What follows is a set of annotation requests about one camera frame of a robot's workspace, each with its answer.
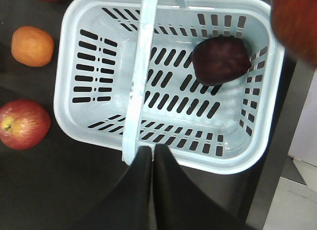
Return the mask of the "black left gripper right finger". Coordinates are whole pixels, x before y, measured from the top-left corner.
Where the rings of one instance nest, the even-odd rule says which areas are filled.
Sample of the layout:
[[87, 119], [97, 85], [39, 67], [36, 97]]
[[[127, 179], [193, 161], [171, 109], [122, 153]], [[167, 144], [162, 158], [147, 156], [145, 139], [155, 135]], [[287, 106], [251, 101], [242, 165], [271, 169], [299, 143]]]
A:
[[153, 196], [159, 230], [251, 229], [204, 194], [165, 144], [155, 146]]

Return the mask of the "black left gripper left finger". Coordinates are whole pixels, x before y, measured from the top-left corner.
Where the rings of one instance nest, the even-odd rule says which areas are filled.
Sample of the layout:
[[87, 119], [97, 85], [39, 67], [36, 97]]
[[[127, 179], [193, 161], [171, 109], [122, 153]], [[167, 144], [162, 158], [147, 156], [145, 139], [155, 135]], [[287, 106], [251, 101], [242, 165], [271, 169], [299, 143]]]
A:
[[135, 159], [109, 195], [90, 212], [83, 230], [147, 230], [152, 152], [139, 148]]

